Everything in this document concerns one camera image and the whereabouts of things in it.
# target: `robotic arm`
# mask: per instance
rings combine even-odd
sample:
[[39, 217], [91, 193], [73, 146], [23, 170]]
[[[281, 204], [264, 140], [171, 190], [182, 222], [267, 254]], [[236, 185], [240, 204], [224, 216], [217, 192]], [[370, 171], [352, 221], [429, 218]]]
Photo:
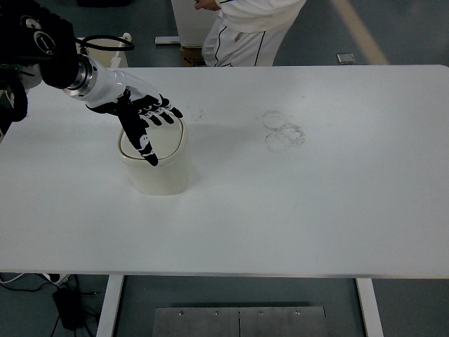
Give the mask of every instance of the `robotic arm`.
[[13, 97], [13, 107], [0, 104], [0, 135], [26, 117], [26, 91], [43, 80], [94, 112], [117, 116], [135, 149], [158, 164], [143, 117], [158, 126], [159, 117], [172, 124], [171, 114], [182, 114], [157, 88], [78, 54], [72, 25], [32, 0], [0, 0], [0, 31], [12, 32], [11, 44], [0, 53], [0, 90]]

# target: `cardboard box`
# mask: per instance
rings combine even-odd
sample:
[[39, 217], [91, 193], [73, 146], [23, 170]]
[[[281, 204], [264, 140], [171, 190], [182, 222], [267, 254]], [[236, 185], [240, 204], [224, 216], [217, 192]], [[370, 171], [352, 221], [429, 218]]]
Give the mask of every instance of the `cardboard box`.
[[201, 55], [201, 47], [186, 48], [181, 47], [181, 64], [183, 67], [205, 67], [203, 56]]

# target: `white jacket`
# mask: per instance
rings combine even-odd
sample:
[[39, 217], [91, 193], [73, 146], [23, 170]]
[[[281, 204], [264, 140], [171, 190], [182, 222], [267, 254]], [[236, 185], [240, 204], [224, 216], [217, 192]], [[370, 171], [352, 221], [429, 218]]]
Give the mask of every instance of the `white jacket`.
[[256, 33], [295, 21], [306, 0], [215, 0], [229, 28]]

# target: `person's hand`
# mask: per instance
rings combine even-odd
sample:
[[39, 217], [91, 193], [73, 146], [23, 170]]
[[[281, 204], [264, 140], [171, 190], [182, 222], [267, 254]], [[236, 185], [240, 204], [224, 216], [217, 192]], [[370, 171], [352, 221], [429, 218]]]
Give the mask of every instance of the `person's hand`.
[[220, 6], [215, 0], [195, 0], [195, 9], [207, 9], [208, 11], [218, 11]]

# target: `metal floor plate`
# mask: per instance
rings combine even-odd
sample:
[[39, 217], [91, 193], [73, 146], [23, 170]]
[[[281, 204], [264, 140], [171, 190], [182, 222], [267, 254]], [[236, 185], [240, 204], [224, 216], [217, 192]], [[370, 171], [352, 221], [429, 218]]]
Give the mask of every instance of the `metal floor plate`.
[[153, 337], [325, 337], [323, 307], [157, 308]]
[[355, 65], [356, 58], [353, 53], [337, 54], [338, 62], [341, 65]]

